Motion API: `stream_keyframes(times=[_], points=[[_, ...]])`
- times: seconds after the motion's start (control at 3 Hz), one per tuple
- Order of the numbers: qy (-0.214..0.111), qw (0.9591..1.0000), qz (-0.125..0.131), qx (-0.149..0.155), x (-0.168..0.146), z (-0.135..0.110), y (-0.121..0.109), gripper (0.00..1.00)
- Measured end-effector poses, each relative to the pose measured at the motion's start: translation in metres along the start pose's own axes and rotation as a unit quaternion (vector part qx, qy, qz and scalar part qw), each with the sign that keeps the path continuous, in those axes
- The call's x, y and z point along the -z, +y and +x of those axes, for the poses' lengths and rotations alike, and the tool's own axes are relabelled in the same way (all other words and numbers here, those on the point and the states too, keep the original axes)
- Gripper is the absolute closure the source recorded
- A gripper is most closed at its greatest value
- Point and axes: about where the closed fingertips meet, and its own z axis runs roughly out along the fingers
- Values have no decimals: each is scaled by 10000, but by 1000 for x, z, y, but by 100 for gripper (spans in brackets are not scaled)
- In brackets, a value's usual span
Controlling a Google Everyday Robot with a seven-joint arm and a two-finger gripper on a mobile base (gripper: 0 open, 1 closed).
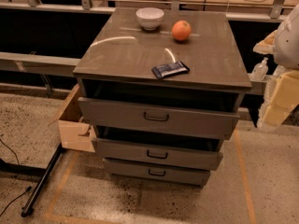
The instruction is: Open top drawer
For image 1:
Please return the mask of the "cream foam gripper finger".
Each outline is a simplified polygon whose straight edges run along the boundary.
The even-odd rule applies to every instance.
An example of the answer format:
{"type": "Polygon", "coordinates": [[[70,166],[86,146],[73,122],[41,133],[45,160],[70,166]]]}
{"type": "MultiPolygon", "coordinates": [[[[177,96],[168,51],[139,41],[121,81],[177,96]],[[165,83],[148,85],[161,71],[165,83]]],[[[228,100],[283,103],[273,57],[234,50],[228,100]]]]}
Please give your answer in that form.
{"type": "Polygon", "coordinates": [[[299,71],[271,76],[259,110],[258,128],[277,128],[299,106],[299,71]]]}

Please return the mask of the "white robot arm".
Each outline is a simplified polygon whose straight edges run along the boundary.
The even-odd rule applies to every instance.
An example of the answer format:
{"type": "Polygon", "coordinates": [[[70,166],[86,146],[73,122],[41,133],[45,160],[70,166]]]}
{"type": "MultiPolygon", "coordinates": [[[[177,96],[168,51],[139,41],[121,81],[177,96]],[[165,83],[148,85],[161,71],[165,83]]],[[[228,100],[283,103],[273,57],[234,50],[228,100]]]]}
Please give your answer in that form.
{"type": "Polygon", "coordinates": [[[299,5],[253,50],[272,54],[277,70],[266,83],[257,126],[275,130],[299,106],[299,5]]]}

